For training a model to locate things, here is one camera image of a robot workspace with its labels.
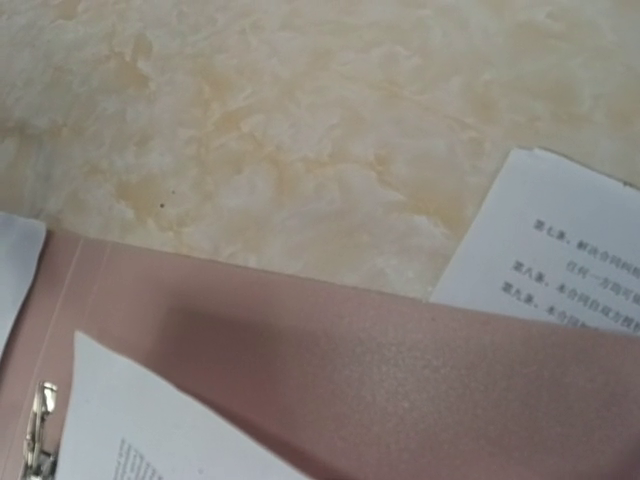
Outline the pink-brown file folder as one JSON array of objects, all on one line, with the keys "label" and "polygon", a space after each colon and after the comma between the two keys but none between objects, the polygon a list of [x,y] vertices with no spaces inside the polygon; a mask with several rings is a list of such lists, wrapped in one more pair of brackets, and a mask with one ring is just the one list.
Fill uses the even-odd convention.
[{"label": "pink-brown file folder", "polygon": [[1,361],[1,475],[73,334],[321,479],[635,479],[639,341],[51,233]]}]

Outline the white sheet dense English text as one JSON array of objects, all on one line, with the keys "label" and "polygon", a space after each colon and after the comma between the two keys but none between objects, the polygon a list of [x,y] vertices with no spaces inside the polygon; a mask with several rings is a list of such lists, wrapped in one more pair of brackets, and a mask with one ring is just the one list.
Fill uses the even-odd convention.
[{"label": "white sheet dense English text", "polygon": [[301,452],[259,439],[205,403],[221,341],[166,330],[146,343],[73,337],[61,479],[333,479]]}]

